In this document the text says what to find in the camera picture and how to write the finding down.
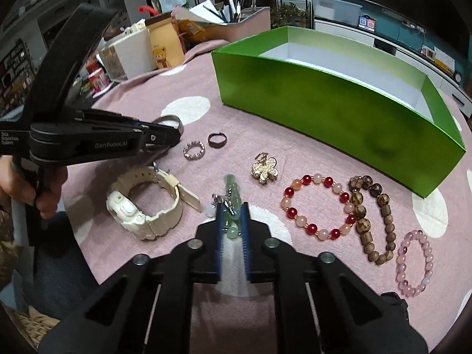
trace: wooden bead bracelet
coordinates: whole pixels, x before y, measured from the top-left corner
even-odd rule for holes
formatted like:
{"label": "wooden bead bracelet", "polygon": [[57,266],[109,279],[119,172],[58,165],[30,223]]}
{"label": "wooden bead bracelet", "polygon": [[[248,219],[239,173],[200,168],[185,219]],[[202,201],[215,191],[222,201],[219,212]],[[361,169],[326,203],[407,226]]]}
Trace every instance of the wooden bead bracelet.
{"label": "wooden bead bracelet", "polygon": [[[339,195],[339,200],[341,203],[344,203],[344,212],[348,214],[348,217],[345,220],[343,226],[339,229],[335,228],[328,232],[326,229],[318,230],[316,224],[309,224],[305,216],[299,216],[297,209],[292,207],[291,198],[295,194],[296,190],[301,189],[303,185],[307,186],[310,183],[321,184],[326,188],[332,188],[333,193]],[[280,206],[287,214],[287,217],[295,220],[295,224],[298,227],[304,227],[308,235],[315,235],[320,241],[325,241],[327,239],[337,240],[341,235],[347,235],[351,231],[351,227],[355,222],[355,217],[353,215],[354,205],[349,202],[349,193],[343,191],[343,185],[340,183],[335,183],[331,177],[323,177],[321,174],[317,173],[314,176],[305,175],[301,179],[293,180],[292,184],[287,187],[284,191],[284,198],[280,202]]]}
{"label": "wooden bead bracelet", "polygon": [[[386,233],[386,251],[384,254],[379,254],[375,250],[372,234],[370,233],[371,222],[365,217],[367,211],[362,204],[363,196],[360,189],[368,190],[372,197],[377,197],[377,205],[381,210],[382,217],[385,223]],[[351,202],[354,204],[354,216],[357,219],[356,231],[360,236],[360,242],[364,246],[364,253],[368,255],[370,262],[375,262],[377,265],[383,265],[385,262],[393,258],[393,250],[395,250],[396,235],[393,232],[395,225],[393,224],[392,212],[390,210],[390,197],[386,193],[382,193],[382,186],[379,183],[373,183],[370,176],[354,176],[349,180],[349,190],[352,192]]]}
{"label": "wooden bead bracelet", "polygon": [[[412,240],[418,240],[421,248],[423,249],[423,255],[425,257],[424,260],[426,262],[424,267],[424,278],[418,287],[411,287],[411,285],[405,279],[405,270],[407,269],[407,265],[405,264],[407,261],[406,254]],[[398,286],[402,290],[404,296],[414,297],[426,289],[426,286],[430,283],[431,277],[433,276],[433,250],[430,248],[428,237],[423,233],[422,230],[414,230],[410,233],[407,233],[405,239],[402,242],[402,247],[398,253],[399,255],[396,259],[398,264],[396,267],[398,272],[396,281],[398,282]]]}

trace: pink tablecloth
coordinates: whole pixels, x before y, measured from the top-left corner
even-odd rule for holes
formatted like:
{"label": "pink tablecloth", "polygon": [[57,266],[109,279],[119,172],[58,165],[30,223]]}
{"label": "pink tablecloth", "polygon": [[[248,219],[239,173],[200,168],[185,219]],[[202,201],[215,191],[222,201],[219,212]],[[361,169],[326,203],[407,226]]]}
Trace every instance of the pink tablecloth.
{"label": "pink tablecloth", "polygon": [[[451,98],[445,97],[466,147],[472,134]],[[428,198],[421,199],[407,188],[385,177],[360,161],[317,140],[296,133],[255,115],[221,103],[210,54],[203,54],[186,65],[146,80],[120,85],[104,97],[99,108],[151,121],[161,114],[176,114],[185,124],[179,146],[159,160],[182,184],[196,193],[203,204],[213,193],[224,192],[223,176],[233,173],[241,187],[242,199],[251,204],[254,219],[269,224],[272,234],[291,243],[296,250],[317,255],[334,252],[376,292],[396,291],[396,252],[393,261],[376,266],[367,261],[354,231],[337,241],[320,242],[287,219],[279,207],[285,187],[307,173],[330,175],[347,183],[354,175],[368,174],[381,183],[391,198],[391,208],[400,242],[405,233],[422,228],[429,236],[434,253],[434,275],[426,291],[409,299],[411,324],[432,349],[454,323],[461,304],[472,289],[472,267],[467,252],[472,246],[469,224],[472,220],[472,166],[467,153],[444,182]],[[223,149],[207,148],[199,161],[187,161],[182,148],[191,140],[206,143],[212,132],[228,137]],[[260,186],[251,175],[254,157],[261,151],[277,159],[279,177]],[[431,154],[431,158],[440,158]],[[196,227],[207,217],[185,205],[179,225],[156,241],[136,240],[118,225],[105,208],[109,185],[124,171],[139,163],[123,159],[71,166],[64,187],[65,207],[83,254],[99,282],[137,253],[154,257],[168,253],[178,243],[194,236]],[[148,185],[132,197],[152,214],[169,205],[170,198]],[[374,199],[364,196],[372,222],[374,243],[383,252],[384,228]],[[309,221],[331,229],[343,223],[342,206],[330,190],[303,187],[293,204]],[[407,278],[419,284],[424,257],[418,246],[410,248]],[[223,280],[216,286],[197,286],[192,314],[192,353],[274,353],[275,320],[271,286],[253,286],[244,281],[241,242],[225,239]]]}

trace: clear plastic box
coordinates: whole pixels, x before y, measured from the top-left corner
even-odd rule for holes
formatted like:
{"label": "clear plastic box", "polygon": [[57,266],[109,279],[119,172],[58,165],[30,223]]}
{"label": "clear plastic box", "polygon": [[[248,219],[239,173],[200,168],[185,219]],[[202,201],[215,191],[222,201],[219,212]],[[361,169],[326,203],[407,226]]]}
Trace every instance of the clear plastic box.
{"label": "clear plastic box", "polygon": [[359,21],[361,5],[348,3],[343,0],[312,0],[315,17],[355,25]]}

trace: wicker basket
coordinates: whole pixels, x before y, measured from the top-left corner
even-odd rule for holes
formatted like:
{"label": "wicker basket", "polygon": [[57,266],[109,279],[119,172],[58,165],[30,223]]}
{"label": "wicker basket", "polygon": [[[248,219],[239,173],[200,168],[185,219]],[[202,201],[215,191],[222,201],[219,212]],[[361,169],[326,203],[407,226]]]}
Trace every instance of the wicker basket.
{"label": "wicker basket", "polygon": [[5,309],[22,336],[35,349],[38,348],[39,343],[48,331],[59,323],[58,319],[41,314],[32,306],[29,307],[29,315],[26,315],[5,306],[1,302],[0,305]]}

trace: white storage box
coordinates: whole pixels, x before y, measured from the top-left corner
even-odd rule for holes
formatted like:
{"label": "white storage box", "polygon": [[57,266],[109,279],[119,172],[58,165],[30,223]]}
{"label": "white storage box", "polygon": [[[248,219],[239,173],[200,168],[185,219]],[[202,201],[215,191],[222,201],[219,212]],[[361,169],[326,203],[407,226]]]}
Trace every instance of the white storage box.
{"label": "white storage box", "polygon": [[99,55],[112,81],[122,82],[157,69],[147,29],[128,35],[121,33],[108,41]]}

